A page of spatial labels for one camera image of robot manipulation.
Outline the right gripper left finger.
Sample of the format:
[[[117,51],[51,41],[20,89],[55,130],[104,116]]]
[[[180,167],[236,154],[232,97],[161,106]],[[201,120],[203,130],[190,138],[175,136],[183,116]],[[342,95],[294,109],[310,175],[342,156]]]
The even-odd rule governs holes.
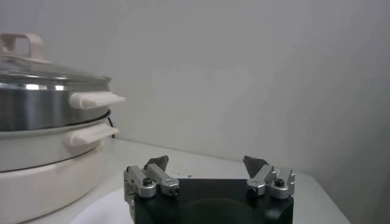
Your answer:
[[[142,169],[138,166],[128,166],[123,175],[125,201],[130,203],[136,196],[153,198],[157,194],[158,187],[163,195],[178,196],[179,180],[165,172],[168,161],[168,155],[163,155],[151,158]]]

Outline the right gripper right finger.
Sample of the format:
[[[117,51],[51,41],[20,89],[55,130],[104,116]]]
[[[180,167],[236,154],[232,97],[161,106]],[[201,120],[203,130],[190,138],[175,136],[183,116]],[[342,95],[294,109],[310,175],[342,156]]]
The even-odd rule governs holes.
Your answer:
[[[264,159],[245,156],[243,163],[250,178],[246,181],[247,195],[251,198],[270,194],[272,198],[286,200],[294,196],[295,174],[289,168],[277,170]]]

